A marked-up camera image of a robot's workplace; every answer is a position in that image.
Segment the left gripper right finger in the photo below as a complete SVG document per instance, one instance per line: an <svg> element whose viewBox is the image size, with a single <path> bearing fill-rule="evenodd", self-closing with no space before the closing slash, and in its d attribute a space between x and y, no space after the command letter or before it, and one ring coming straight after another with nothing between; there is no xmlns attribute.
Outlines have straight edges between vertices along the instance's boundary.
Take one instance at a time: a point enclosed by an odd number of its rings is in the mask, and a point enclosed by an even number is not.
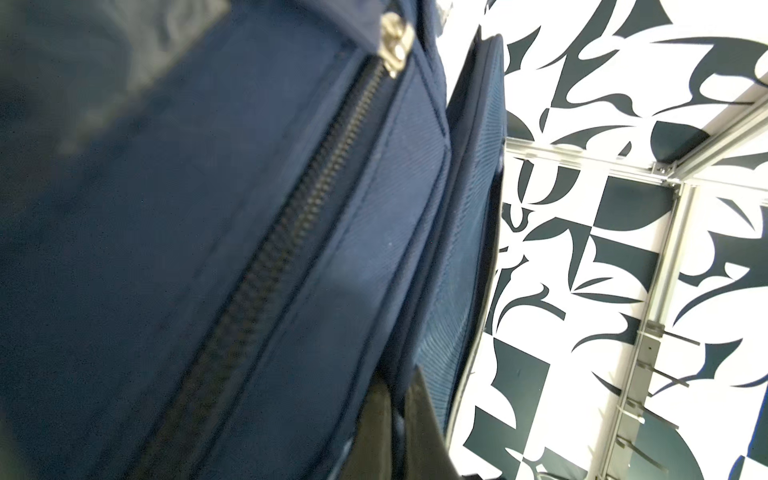
<svg viewBox="0 0 768 480"><path fill-rule="evenodd" d="M404 478L459 479L433 411L422 371L414 370L404 401Z"/></svg>

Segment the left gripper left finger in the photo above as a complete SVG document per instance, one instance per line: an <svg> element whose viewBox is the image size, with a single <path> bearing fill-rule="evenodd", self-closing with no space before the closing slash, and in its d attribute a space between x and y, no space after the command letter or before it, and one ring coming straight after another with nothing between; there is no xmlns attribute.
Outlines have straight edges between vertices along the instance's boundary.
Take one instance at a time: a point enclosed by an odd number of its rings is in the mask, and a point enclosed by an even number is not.
<svg viewBox="0 0 768 480"><path fill-rule="evenodd" d="M392 478L392 402L379 375L370 383L362 406L355 438L339 479L390 480Z"/></svg>

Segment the navy blue student backpack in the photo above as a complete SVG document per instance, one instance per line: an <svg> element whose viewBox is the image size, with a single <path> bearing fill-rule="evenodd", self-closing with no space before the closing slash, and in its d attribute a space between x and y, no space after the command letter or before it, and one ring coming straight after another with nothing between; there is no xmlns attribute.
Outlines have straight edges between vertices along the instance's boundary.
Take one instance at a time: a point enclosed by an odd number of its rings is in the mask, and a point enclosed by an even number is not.
<svg viewBox="0 0 768 480"><path fill-rule="evenodd" d="M1 475L339 479L372 378L448 450L503 39L434 1L1 5Z"/></svg>

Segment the wall hook rack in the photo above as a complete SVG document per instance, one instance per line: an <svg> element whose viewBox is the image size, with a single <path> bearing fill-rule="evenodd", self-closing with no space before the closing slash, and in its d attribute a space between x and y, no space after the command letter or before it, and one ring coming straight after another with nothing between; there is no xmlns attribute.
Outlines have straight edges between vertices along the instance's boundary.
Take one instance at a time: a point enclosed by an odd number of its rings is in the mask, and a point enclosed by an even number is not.
<svg viewBox="0 0 768 480"><path fill-rule="evenodd" d="M697 340L671 332L656 321L644 320L636 332L636 341L630 355L619 400L610 422L607 440L600 455L595 477L597 479L627 479L634 457L644 460L663 474L669 469L644 452L637 444L640 427L649 418L655 418L676 430L678 426L649 410L645 402L649 398L652 378L657 375L674 385L686 387L688 382L656 368L659 350L665 338L673 338L694 346Z"/></svg>

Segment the aluminium cage frame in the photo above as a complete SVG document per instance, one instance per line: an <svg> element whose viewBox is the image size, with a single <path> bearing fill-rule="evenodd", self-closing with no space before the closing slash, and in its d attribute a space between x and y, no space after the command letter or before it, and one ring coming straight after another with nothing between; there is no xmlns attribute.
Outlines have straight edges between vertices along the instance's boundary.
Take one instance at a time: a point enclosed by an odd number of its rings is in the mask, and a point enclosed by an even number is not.
<svg viewBox="0 0 768 480"><path fill-rule="evenodd" d="M449 437L466 473L597 479L644 320L665 338L627 479L767 475L767 166L728 143L680 173L510 140L495 284Z"/></svg>

